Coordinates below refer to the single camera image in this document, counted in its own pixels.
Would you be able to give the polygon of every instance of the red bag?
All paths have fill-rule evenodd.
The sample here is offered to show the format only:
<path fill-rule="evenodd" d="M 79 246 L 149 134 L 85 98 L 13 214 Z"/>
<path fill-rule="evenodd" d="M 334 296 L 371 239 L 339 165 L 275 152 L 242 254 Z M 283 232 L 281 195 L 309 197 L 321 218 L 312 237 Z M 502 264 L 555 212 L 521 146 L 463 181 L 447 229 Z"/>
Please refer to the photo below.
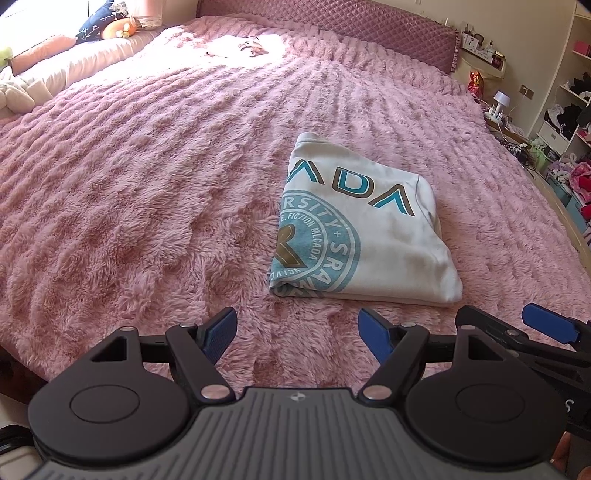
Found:
<path fill-rule="evenodd" d="M 484 96 L 484 79 L 480 72 L 470 72 L 470 83 L 468 84 L 468 91 L 474 97 L 482 100 Z"/>

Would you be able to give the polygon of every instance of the green plush toy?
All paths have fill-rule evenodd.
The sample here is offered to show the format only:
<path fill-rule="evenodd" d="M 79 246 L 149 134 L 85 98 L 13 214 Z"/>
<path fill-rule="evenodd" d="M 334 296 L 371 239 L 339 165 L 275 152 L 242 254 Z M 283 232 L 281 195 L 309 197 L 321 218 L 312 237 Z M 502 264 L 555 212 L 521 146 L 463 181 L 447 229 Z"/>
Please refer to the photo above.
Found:
<path fill-rule="evenodd" d="M 8 60 L 12 58 L 12 48 L 0 46 L 0 70 L 8 65 Z"/>

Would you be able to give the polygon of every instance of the window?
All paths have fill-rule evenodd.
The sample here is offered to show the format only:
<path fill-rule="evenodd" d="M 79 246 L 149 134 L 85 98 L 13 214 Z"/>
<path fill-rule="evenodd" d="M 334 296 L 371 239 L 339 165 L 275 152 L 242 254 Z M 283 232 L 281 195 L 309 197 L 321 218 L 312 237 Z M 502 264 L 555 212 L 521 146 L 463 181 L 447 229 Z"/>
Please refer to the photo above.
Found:
<path fill-rule="evenodd" d="M 52 35 L 71 35 L 105 0 L 17 0 L 0 17 L 0 46 L 14 55 Z"/>

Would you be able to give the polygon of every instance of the quilted headboard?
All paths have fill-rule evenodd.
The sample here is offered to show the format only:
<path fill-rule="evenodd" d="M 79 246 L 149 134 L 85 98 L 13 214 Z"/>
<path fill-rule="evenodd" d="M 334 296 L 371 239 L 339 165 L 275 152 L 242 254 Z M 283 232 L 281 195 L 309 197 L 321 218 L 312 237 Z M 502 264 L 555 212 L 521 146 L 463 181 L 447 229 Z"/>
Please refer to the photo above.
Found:
<path fill-rule="evenodd" d="M 389 5 L 368 0 L 202 0 L 197 16 L 240 13 L 376 42 L 445 73 L 456 68 L 460 35 L 454 29 Z"/>

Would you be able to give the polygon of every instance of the pink bedspread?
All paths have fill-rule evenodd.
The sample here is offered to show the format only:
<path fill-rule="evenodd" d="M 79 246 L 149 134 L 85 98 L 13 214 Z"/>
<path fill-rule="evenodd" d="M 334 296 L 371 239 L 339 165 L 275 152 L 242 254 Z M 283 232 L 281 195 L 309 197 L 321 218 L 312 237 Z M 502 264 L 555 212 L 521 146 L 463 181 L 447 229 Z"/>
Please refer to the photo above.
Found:
<path fill-rule="evenodd" d="M 361 307 L 453 333 L 459 305 L 269 293 L 278 200 L 303 131 L 431 183 L 462 303 L 515 325 L 530 301 L 590 317 L 564 228 L 463 87 L 376 44 L 261 24 L 171 28 L 0 127 L 4 347 L 51 378 L 122 325 L 158 334 L 233 306 L 238 336 L 220 367 L 234 387 L 358 388 L 376 365 L 357 334 Z M 270 53 L 208 44 L 223 35 L 258 35 Z"/>

